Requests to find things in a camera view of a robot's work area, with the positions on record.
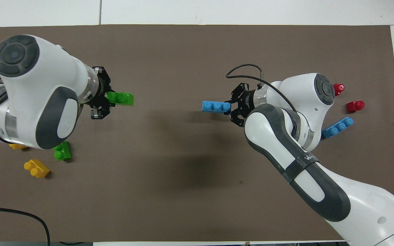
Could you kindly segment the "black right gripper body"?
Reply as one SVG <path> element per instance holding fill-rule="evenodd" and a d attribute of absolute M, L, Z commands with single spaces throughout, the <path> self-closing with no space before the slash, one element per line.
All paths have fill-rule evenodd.
<path fill-rule="evenodd" d="M 239 95 L 239 115 L 246 119 L 248 115 L 253 111 L 256 106 L 254 104 L 255 90 L 247 90 L 245 88 L 240 89 Z"/>

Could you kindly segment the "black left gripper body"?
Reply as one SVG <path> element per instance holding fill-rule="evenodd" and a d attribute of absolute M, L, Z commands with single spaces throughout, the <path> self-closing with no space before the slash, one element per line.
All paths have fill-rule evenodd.
<path fill-rule="evenodd" d="M 106 94 L 110 91 L 110 78 L 100 77 L 97 93 L 93 96 L 92 106 L 93 107 L 109 107 L 110 102 L 106 98 Z"/>

